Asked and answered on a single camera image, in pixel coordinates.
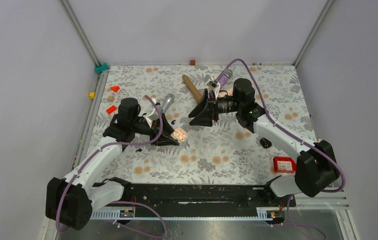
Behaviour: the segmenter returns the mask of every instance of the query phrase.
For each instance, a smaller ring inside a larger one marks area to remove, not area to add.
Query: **wooden rolling pin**
[[[194,86],[192,81],[189,79],[188,76],[182,75],[181,78],[183,79],[184,84],[186,84],[189,91],[192,93],[193,97],[196,100],[196,103],[199,104],[202,99],[201,93],[198,91],[198,89]]]

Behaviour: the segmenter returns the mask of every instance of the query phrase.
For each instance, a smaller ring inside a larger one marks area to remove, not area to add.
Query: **teal clamp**
[[[104,70],[107,70],[107,69],[109,69],[110,67],[108,66],[108,64],[107,63],[104,63],[102,66],[98,66],[98,67],[95,67],[95,72],[97,73],[97,74],[100,74],[100,73],[102,73]]]

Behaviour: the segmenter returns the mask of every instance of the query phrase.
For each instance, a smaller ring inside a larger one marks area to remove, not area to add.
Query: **orange block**
[[[106,113],[107,114],[112,114],[115,110],[117,110],[117,107],[112,105],[111,107],[109,107],[107,110],[106,110]]]
[[[119,86],[112,86],[111,90],[113,90],[116,93],[120,90],[120,87]]]

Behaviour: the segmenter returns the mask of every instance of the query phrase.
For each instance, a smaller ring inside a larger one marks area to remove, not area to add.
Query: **gray wall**
[[[70,0],[99,57],[125,65],[292,63],[325,2]]]
[[[0,240],[33,240],[68,171],[95,82],[58,1],[0,0]]]
[[[319,137],[346,173],[361,239],[378,239],[378,1],[337,0],[298,68]]]

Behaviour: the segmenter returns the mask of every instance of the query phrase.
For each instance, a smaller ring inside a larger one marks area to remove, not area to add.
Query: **floral tablecloth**
[[[118,106],[123,98],[136,98],[141,113],[153,108],[144,95],[160,102],[168,93],[175,95],[166,112],[173,128],[181,127],[188,137],[180,146],[128,146],[103,171],[98,181],[119,177],[133,183],[173,184],[262,184],[277,176],[273,169],[275,156],[287,156],[281,149],[260,146],[261,136],[242,128],[235,113],[221,114],[213,127],[189,126],[189,112],[195,99],[182,81],[187,75],[198,89],[204,88],[204,77],[218,76],[222,65],[117,65],[111,66],[103,92],[88,153],[98,144],[112,114],[106,110]],[[233,77],[223,89],[229,89],[238,78],[250,79],[242,65],[231,68]],[[251,66],[270,113],[290,129],[316,140],[307,106],[293,66]],[[113,92],[111,86],[119,86]],[[261,105],[258,94],[255,96]],[[149,137],[136,135],[133,142]]]

